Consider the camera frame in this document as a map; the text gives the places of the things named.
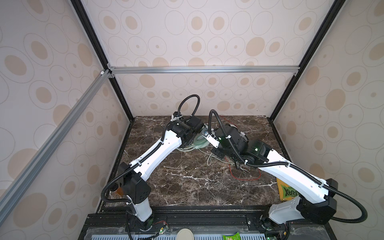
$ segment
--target patterned wallpaper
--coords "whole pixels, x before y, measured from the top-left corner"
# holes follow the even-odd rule
[[[0,195],[101,71],[65,0],[0,9]]]
[[[0,228],[0,240],[77,240],[94,213],[128,127],[102,85]]]
[[[349,1],[275,120],[294,163],[367,209],[360,224],[330,221],[339,240],[384,235],[383,30],[384,0]],[[336,216],[360,216],[336,199]]]
[[[270,116],[293,73],[117,74],[134,116],[171,115],[191,94],[200,96],[197,115],[216,109],[221,115]],[[190,115],[197,99],[181,112]]]
[[[333,0],[83,0],[114,66],[296,65]]]

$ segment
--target green package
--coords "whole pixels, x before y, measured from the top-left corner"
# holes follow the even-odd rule
[[[237,233],[237,234],[235,234],[233,236],[224,236],[223,235],[223,239],[224,240],[241,240],[239,233]]]

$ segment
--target robotic arm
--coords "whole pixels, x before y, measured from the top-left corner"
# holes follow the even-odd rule
[[[183,118],[180,113],[181,106],[191,97],[198,98],[195,111],[190,117]],[[193,142],[197,134],[201,134],[214,146],[212,153],[217,157],[221,159],[225,156],[230,157],[235,162],[236,167],[238,164],[258,167],[260,170],[281,179],[300,193],[299,196],[290,201],[273,204],[269,209],[268,216],[263,220],[266,226],[302,218],[317,224],[325,224],[330,219],[347,223],[359,223],[367,219],[365,208],[352,197],[339,192],[335,180],[317,178],[283,158],[266,143],[257,139],[248,140],[247,136],[239,132],[237,127],[229,124],[223,125],[215,110],[211,110],[208,126],[205,125],[201,119],[194,116],[199,106],[199,100],[198,95],[191,95],[182,101],[178,111],[172,115],[171,121],[165,127],[162,137],[129,165],[120,164],[119,175],[108,183],[101,193],[103,201],[126,202],[131,208],[132,214],[136,216],[136,222],[141,226],[141,229],[144,231],[150,229],[153,222],[152,209],[148,201],[151,188],[146,180],[173,150],[179,147],[185,148]],[[213,114],[220,125],[216,131],[211,128]],[[127,195],[128,201],[127,199],[106,198],[107,191],[116,185],[115,182]],[[362,216],[357,219],[333,217],[337,206],[337,202],[333,198],[335,194],[357,205],[362,211]]]

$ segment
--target marble tabletop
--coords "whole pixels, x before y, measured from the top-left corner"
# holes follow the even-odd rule
[[[169,116],[136,117],[125,148],[122,161],[129,163],[139,157],[161,136]],[[200,117],[208,123],[207,116]],[[268,120],[262,116],[225,116],[223,123],[235,124],[249,139],[257,138],[281,153]],[[209,154],[212,147],[201,149]],[[199,150],[181,152],[174,150],[153,171],[147,183],[152,188],[151,206],[170,205],[265,205],[280,203],[276,178],[258,169],[235,166]],[[110,197],[119,197],[112,192]],[[107,204],[120,206],[123,203]]]

